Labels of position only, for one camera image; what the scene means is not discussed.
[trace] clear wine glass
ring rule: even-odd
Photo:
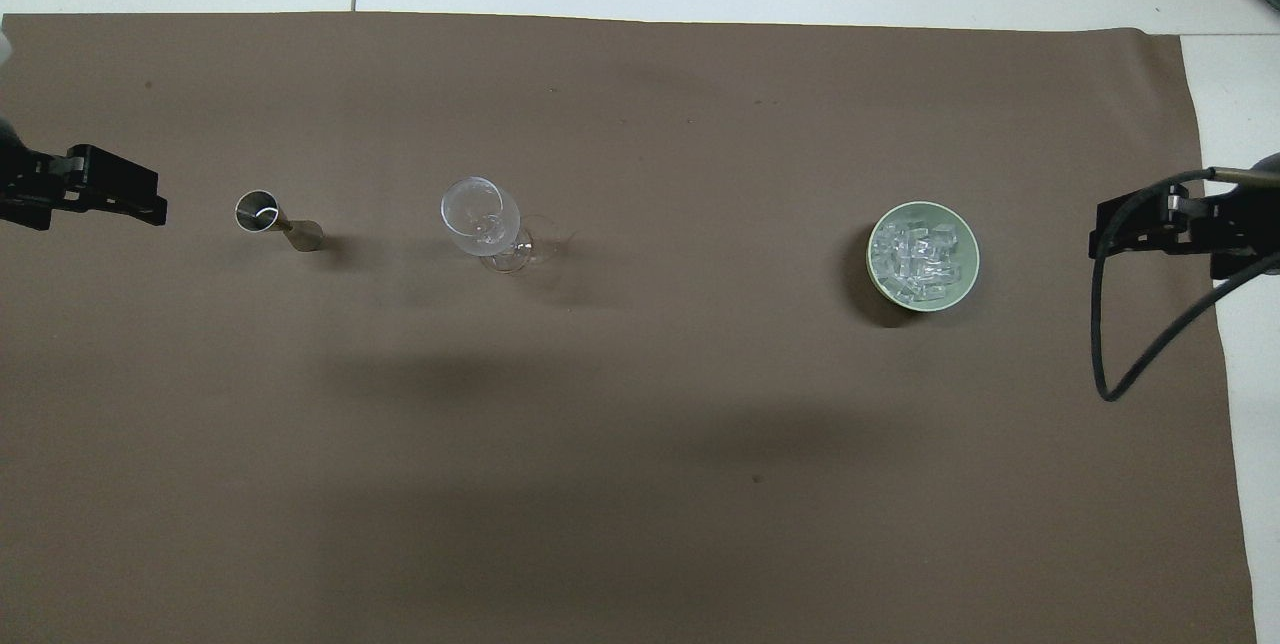
[[[453,243],[494,271],[520,271],[534,254],[516,198],[483,175],[453,183],[440,198],[440,216]]]

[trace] brown paper backdrop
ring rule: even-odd
[[[9,641],[1251,641],[1212,318],[1119,405],[1093,205],[1199,165],[1179,42],[492,15],[10,15],[32,149],[169,224],[0,228]],[[452,247],[467,174],[554,220]],[[237,229],[247,189],[330,248]],[[936,198],[983,268],[863,274]],[[1134,255],[1112,376],[1207,287]]]

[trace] green bowl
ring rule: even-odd
[[[876,278],[872,270],[872,242],[876,239],[876,233],[890,221],[923,221],[931,229],[938,224],[955,225],[956,248],[951,260],[960,265],[960,280],[956,280],[955,284],[947,284],[947,296],[945,298],[931,302],[905,303],[895,298],[893,293],[884,287],[882,280]],[[973,289],[974,280],[978,280],[978,266],[980,262],[978,238],[974,237],[969,224],[959,214],[951,211],[950,207],[933,202],[905,202],[905,205],[892,207],[876,223],[876,228],[872,229],[872,236],[867,242],[867,275],[870,277],[872,283],[876,284],[879,293],[884,294],[884,298],[911,311],[942,311],[946,307],[955,306],[956,302],[965,298],[969,289]]]

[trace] cocktail jigger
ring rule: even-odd
[[[324,229],[315,221],[289,221],[280,211],[275,196],[264,189],[256,189],[241,197],[236,205],[236,224],[241,229],[284,230],[284,236],[300,252],[314,252],[324,245]]]

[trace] black cable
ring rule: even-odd
[[[1102,234],[1098,237],[1098,246],[1093,252],[1093,280],[1089,300],[1089,350],[1093,357],[1093,384],[1097,385],[1098,396],[1102,397],[1103,401],[1114,402],[1123,397],[1124,393],[1129,390],[1129,387],[1138,380],[1138,376],[1143,373],[1143,370],[1147,369],[1147,365],[1149,365],[1158,356],[1158,353],[1174,341],[1174,337],[1178,337],[1178,334],[1187,328],[1188,324],[1196,321],[1196,318],[1202,315],[1204,310],[1217,303],[1220,298],[1230,294],[1235,289],[1239,289],[1254,277],[1280,266],[1280,252],[1275,252],[1239,271],[1235,271],[1234,275],[1222,280],[1222,284],[1212,288],[1211,292],[1198,298],[1194,305],[1188,307],[1187,311],[1180,312],[1178,319],[1170,321],[1169,326],[1166,326],[1158,337],[1152,339],[1151,344],[1147,344],[1147,350],[1143,351],[1142,356],[1139,356],[1133,366],[1129,367],[1129,371],[1125,371],[1125,375],[1120,378],[1120,383],[1116,384],[1116,388],[1110,390],[1107,389],[1106,371],[1103,371],[1102,366],[1102,269],[1106,265],[1106,256],[1111,250],[1111,243],[1115,242],[1116,233],[1120,232],[1120,225],[1124,225],[1125,220],[1129,219],[1129,215],[1142,206],[1143,202],[1147,202],[1148,198],[1160,196],[1161,193],[1167,193],[1172,184],[1194,182],[1197,179],[1213,179],[1213,174],[1215,172],[1212,168],[1184,172],[1181,174],[1161,179],[1146,189],[1139,189],[1139,192],[1129,197],[1125,204],[1120,205],[1115,216],[1111,216],[1111,221],[1107,224],[1107,228],[1102,230]]]

